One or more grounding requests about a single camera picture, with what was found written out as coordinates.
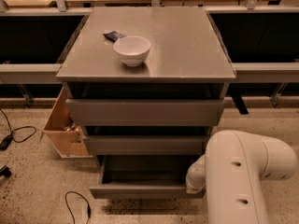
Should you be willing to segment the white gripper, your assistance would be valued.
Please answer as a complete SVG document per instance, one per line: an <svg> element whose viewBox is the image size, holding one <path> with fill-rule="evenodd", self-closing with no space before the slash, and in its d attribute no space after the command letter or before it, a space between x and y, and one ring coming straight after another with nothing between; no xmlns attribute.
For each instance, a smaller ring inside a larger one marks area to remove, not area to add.
<svg viewBox="0 0 299 224"><path fill-rule="evenodd" d="M206 158L202 155L188 169L186 174L186 192L189 194L199 193L206 183Z"/></svg>

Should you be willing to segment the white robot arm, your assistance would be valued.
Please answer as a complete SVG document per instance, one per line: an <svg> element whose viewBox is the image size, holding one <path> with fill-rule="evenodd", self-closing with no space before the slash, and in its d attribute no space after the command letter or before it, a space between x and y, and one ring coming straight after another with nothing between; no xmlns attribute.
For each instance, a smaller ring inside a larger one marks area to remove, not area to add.
<svg viewBox="0 0 299 224"><path fill-rule="evenodd" d="M297 168L295 151L279 139L221 131L189 167L187 192L206 191L208 224L270 224L261 182L288 179Z"/></svg>

